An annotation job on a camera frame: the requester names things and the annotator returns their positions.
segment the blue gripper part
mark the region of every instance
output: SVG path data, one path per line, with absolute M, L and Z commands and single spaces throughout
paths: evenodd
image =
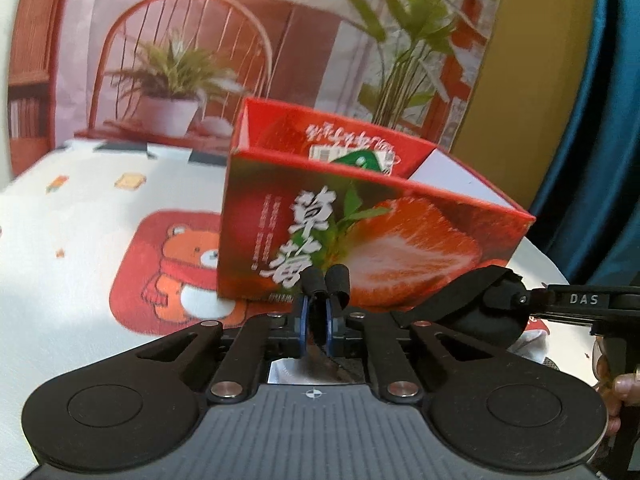
M 302 300 L 302 312 L 300 313 L 300 355 L 306 354 L 306 317 L 309 314 L 309 297 Z
M 329 298 L 324 302 L 326 307 L 326 354 L 329 357 L 333 357 L 334 350 L 334 335 L 333 335 L 333 325 L 334 320 L 331 316 L 331 300 Z

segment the potted plant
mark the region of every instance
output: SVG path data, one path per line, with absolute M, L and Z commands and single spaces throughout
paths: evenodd
M 448 102 L 444 86 L 431 73 L 430 57 L 454 55 L 450 35 L 459 20 L 472 28 L 473 23 L 449 0 L 384 0 L 394 22 L 390 33 L 367 0 L 349 1 L 361 19 L 351 25 L 376 41 L 380 56 L 379 82 L 364 83 L 358 95 L 371 122 L 395 128 L 406 110 L 425 106 L 435 92 Z
M 183 137 L 193 117 L 209 101 L 243 94 L 236 74 L 215 54 L 185 43 L 173 33 L 166 44 L 141 42 L 135 67 L 110 72 L 114 84 L 129 83 L 122 97 L 139 93 L 135 118 L 155 134 Z

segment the red cardboard box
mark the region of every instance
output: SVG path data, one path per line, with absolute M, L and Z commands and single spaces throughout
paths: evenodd
M 342 156 L 352 165 L 331 162 Z M 358 167 L 369 163 L 379 171 Z M 290 301 L 302 269 L 341 263 L 352 305 L 411 306 L 468 270 L 506 264 L 533 221 L 431 142 L 246 99 L 227 168 L 218 293 Z

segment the teal curtain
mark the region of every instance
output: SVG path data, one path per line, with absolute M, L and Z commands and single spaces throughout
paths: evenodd
M 530 211 L 529 238 L 571 283 L 640 270 L 640 0 L 596 0 L 572 116 Z

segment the cartoon bear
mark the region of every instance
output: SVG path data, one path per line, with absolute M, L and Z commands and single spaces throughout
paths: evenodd
M 142 294 L 159 319 L 185 323 L 231 314 L 236 302 L 219 299 L 216 293 L 219 243 L 218 233 L 183 225 L 169 228 L 159 272 Z

